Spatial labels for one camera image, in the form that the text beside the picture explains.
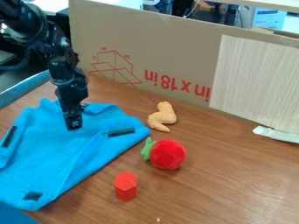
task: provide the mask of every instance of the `cardboard box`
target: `cardboard box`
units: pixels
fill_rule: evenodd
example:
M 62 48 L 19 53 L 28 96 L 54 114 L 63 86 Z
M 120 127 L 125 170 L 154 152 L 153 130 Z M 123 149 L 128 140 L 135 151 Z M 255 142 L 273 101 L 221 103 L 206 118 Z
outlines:
M 204 107 L 222 35 L 299 48 L 295 38 L 87 0 L 70 1 L 70 21 L 86 74 Z

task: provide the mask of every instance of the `blue cloth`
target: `blue cloth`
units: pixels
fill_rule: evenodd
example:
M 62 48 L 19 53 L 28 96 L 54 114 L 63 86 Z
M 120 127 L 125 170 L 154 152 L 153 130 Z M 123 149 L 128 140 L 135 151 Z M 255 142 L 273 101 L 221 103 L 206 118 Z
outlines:
M 14 125 L 17 130 L 9 147 L 0 147 L 0 200 L 32 211 L 150 133 L 138 119 L 111 104 L 89 104 L 83 112 L 83 128 L 67 131 L 59 104 L 46 99 L 38 108 L 25 108 Z M 108 138 L 110 131 L 130 128 L 136 133 Z

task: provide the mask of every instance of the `red block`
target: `red block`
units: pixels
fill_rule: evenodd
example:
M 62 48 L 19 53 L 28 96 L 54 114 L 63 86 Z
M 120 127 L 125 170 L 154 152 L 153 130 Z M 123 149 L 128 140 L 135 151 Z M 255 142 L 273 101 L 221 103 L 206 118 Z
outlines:
M 120 200 L 129 201 L 136 196 L 137 177 L 131 172 L 115 176 L 115 195 Z

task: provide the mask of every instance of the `toy strawberry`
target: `toy strawberry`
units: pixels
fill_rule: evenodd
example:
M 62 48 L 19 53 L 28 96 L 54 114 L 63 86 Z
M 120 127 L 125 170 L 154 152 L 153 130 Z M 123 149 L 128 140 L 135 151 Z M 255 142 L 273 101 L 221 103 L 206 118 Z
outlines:
M 165 170 L 174 170 L 181 166 L 186 158 L 184 147 L 172 140 L 152 141 L 148 137 L 145 146 L 141 151 L 143 160 L 150 159 L 150 162 Z

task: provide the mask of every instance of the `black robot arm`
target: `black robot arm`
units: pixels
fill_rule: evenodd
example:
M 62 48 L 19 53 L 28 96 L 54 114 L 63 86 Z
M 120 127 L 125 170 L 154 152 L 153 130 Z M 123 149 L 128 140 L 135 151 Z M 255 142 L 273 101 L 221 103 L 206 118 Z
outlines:
M 28 62 L 31 50 L 42 53 L 52 84 L 57 86 L 55 94 L 67 129 L 81 128 L 83 108 L 80 103 L 88 97 L 87 78 L 76 67 L 78 55 L 64 32 L 55 23 L 47 21 L 39 7 L 21 0 L 0 0 L 0 23 L 8 26 L 7 33 L 0 34 L 0 49 L 7 43 L 26 48 L 24 60 L 19 65 L 0 66 L 0 70 L 23 67 Z

